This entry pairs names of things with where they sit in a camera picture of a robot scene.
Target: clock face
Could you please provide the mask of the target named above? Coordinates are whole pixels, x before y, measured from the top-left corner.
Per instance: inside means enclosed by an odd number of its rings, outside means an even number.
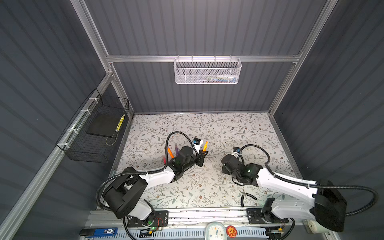
[[[220,223],[210,223],[205,231],[207,240],[226,240],[227,233],[225,228]]]

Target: floral tablecloth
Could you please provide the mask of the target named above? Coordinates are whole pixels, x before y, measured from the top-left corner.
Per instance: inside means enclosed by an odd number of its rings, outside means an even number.
[[[208,141],[208,155],[203,167],[194,166],[178,181],[146,190],[142,197],[154,208],[240,206],[243,190],[258,199],[245,198],[246,206],[264,205],[267,197],[291,198],[271,189],[235,185],[229,175],[221,173],[220,161],[234,146],[256,144],[270,154],[274,171],[295,176],[267,113],[135,115],[118,172],[130,166],[137,170],[161,167],[165,141],[172,131],[182,131],[191,139],[198,137],[203,143]],[[173,153],[175,143],[179,149],[189,145],[184,136],[175,134],[169,141]],[[246,164],[263,165],[266,161],[266,155],[253,147],[246,148],[243,156]]]

